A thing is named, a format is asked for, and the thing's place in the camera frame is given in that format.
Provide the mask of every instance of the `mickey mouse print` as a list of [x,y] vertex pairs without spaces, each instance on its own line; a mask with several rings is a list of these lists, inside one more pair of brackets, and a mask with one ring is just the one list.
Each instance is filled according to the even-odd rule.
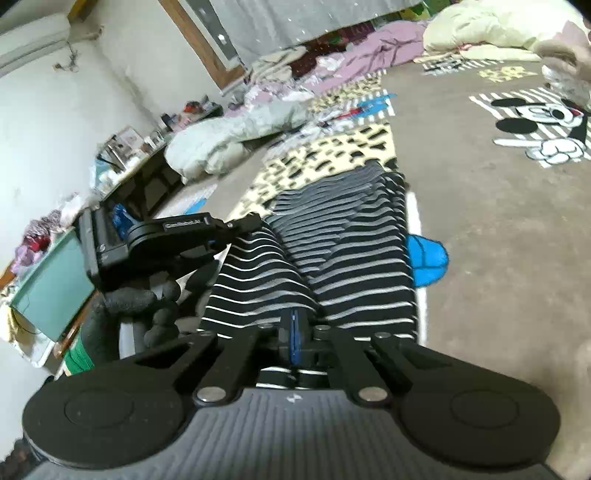
[[544,168],[581,159],[591,160],[589,113],[546,88],[471,96],[490,112],[504,134],[493,141],[501,147],[522,148]]

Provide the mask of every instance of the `pink blanket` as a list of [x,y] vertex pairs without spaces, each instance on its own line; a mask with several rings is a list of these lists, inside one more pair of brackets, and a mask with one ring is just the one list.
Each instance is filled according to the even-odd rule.
[[319,94],[356,77],[406,63],[422,55],[423,32],[425,26],[405,20],[384,25],[345,53],[345,60],[335,75],[311,90]]

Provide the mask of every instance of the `striped pants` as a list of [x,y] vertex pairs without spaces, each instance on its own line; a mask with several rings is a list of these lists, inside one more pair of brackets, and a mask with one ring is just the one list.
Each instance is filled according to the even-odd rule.
[[[263,227],[230,247],[200,328],[231,338],[237,329],[278,323],[284,309],[312,323],[417,339],[406,249],[405,181],[375,161],[275,198]],[[322,386],[322,371],[270,367],[260,386]]]

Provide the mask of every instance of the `wooden door frame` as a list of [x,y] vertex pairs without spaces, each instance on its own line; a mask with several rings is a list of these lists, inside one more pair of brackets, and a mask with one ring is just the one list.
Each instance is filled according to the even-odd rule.
[[212,46],[207,42],[198,26],[191,20],[191,17],[178,0],[158,1],[183,34],[187,43],[191,45],[191,48],[201,59],[207,72],[220,89],[227,87],[234,80],[244,75],[244,69],[240,65],[232,70],[226,70],[225,65],[217,56]]

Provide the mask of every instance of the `white wall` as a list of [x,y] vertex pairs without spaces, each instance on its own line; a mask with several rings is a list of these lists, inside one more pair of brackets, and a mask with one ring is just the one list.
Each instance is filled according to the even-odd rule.
[[0,78],[2,268],[31,219],[48,213],[60,198],[87,190],[99,144],[126,125],[141,135],[154,126],[95,43],[74,45],[77,73],[53,70],[55,63],[69,62],[70,50],[63,48]]
[[13,347],[0,341],[0,461],[22,436],[22,411],[48,376],[47,371],[34,368]]
[[220,90],[158,0],[101,0],[88,22],[103,27],[98,43],[118,76],[154,118],[182,111]]

